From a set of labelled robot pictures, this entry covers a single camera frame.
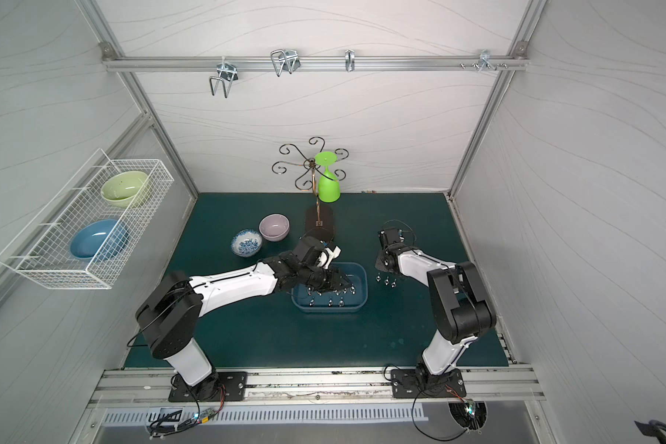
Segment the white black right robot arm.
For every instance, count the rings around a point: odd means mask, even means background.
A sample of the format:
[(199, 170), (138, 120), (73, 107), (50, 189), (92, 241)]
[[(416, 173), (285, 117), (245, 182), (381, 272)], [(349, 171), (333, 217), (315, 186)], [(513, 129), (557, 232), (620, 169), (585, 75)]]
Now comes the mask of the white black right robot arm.
[(429, 290), (436, 331), (416, 368), (422, 387), (449, 379), (464, 353), (497, 323), (488, 291), (470, 262), (442, 261), (403, 245), (381, 250), (376, 268), (414, 279)]

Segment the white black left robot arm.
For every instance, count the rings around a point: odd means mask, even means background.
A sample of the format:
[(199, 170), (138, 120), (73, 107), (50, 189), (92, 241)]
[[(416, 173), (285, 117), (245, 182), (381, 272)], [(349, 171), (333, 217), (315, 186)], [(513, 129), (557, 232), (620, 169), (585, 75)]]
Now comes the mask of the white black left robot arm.
[(216, 380), (214, 366), (194, 338), (200, 318), (227, 305), (299, 285), (316, 292), (342, 292), (353, 283), (329, 262), (300, 260), (288, 253), (218, 275), (189, 277), (173, 272), (136, 310), (138, 334), (151, 357), (168, 362), (194, 388)]

